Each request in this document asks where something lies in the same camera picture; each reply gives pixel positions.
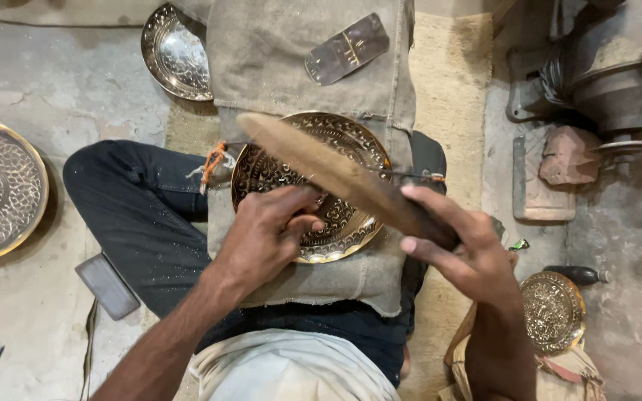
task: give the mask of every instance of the plate rim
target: plate rim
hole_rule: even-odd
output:
[[[36,217],[34,218],[33,224],[30,224],[29,227],[24,231],[19,233],[19,236],[14,240],[9,246],[0,249],[0,257],[4,256],[5,254],[13,251],[16,247],[22,244],[23,241],[25,241],[31,233],[36,230],[36,227],[39,226],[39,223],[41,222],[41,218],[43,218],[43,214],[46,212],[46,206],[49,204],[49,171],[46,169],[46,164],[43,163],[43,159],[41,159],[41,156],[39,155],[39,151],[34,148],[29,141],[25,140],[21,135],[16,133],[14,130],[11,128],[7,127],[6,125],[0,123],[0,131],[4,131],[8,133],[15,141],[19,142],[20,144],[23,145],[26,150],[30,152],[30,154],[33,156],[34,161],[39,165],[41,168],[41,181],[43,182],[43,191],[41,191],[41,205],[43,207],[39,208],[39,210],[36,212]]]

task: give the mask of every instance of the engraved floral pattern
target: engraved floral pattern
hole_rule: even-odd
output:
[[[584,332],[584,308],[575,287],[558,273],[539,273],[522,283],[526,331],[543,353],[565,351]]]
[[[348,159],[375,169],[391,169],[390,161],[380,142],[361,124],[345,117],[326,113],[301,113],[283,119],[290,125],[315,136]],[[379,173],[385,180],[389,174]],[[267,155],[257,146],[246,146],[239,155],[232,177],[235,209],[250,192],[266,192],[307,180],[286,163]],[[348,203],[327,194],[320,205],[326,228],[308,232],[302,239],[298,261],[330,261],[331,255],[346,256],[380,229],[372,216],[358,211]]]

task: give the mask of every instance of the burlap cloth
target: burlap cloth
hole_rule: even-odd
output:
[[[221,139],[247,138],[234,120],[241,111],[287,115],[320,110],[348,115],[366,125],[383,144],[396,170],[412,168],[408,135],[415,120],[415,92],[408,66],[412,5],[405,1],[325,0],[177,1],[206,22],[207,52]],[[390,38],[390,50],[328,87],[312,82],[303,64],[309,50],[358,19],[375,12]],[[208,189],[208,251],[214,258],[234,210],[231,169],[215,169]],[[243,307],[286,302],[322,305],[356,299],[382,316],[400,313],[400,277],[405,254],[399,232],[383,229],[361,251],[324,264],[294,264],[254,291]]]

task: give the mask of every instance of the jeans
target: jeans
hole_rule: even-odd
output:
[[[445,174],[439,143],[421,133],[417,172]],[[158,317],[169,314],[195,285],[211,262],[207,238],[191,222],[207,219],[207,201],[199,193],[204,164],[186,155],[132,141],[101,141],[72,155],[64,167],[64,184],[81,217],[130,289]],[[444,184],[437,188],[444,193]],[[414,327],[415,295],[427,265],[408,258],[402,275],[402,312],[380,317],[354,300],[330,305],[286,303],[236,309],[202,337],[197,350],[239,334],[283,328],[335,335],[351,341],[388,377],[400,383],[406,337]]]

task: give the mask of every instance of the wire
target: wire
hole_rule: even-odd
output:
[[[544,97],[551,103],[565,108],[574,108],[564,88],[564,73],[561,61],[563,49],[564,40],[557,41],[551,47],[547,55],[547,61],[539,70],[541,87],[544,88]]]

